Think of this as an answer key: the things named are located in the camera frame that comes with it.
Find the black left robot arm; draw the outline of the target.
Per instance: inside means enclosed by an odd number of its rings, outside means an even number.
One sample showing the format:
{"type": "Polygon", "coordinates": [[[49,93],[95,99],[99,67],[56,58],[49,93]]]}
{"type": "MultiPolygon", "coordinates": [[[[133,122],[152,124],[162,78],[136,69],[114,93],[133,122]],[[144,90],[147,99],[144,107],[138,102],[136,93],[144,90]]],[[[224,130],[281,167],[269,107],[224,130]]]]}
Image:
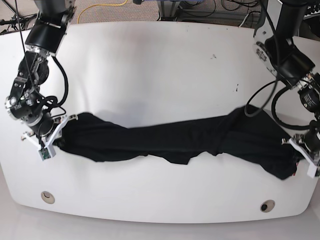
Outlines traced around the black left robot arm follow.
{"type": "Polygon", "coordinates": [[[320,75],[314,73],[315,64],[295,45],[307,8],[312,0],[260,0],[260,16],[254,29],[254,52],[274,75],[273,89],[267,98],[271,114],[283,128],[304,131],[285,140],[309,163],[307,174],[320,175],[320,75]],[[308,125],[290,125],[280,120],[276,104],[282,94],[297,88],[303,107],[314,114],[308,125]]]}

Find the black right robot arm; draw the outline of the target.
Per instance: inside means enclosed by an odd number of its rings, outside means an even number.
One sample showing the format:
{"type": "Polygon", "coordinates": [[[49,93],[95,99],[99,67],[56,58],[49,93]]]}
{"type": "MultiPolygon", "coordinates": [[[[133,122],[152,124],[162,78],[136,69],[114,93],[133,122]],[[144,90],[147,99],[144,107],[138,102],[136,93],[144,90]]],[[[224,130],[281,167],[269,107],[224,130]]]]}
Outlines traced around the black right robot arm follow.
{"type": "Polygon", "coordinates": [[[38,13],[27,38],[21,41],[23,59],[5,100],[5,109],[13,119],[21,120],[33,131],[40,150],[44,150],[46,144],[43,139],[57,127],[51,110],[62,108],[69,93],[68,77],[57,60],[57,52],[74,17],[76,6],[73,0],[36,0],[34,3],[38,13]],[[40,93],[40,86],[50,73],[48,57],[52,57],[63,76],[61,100],[40,93]]]}

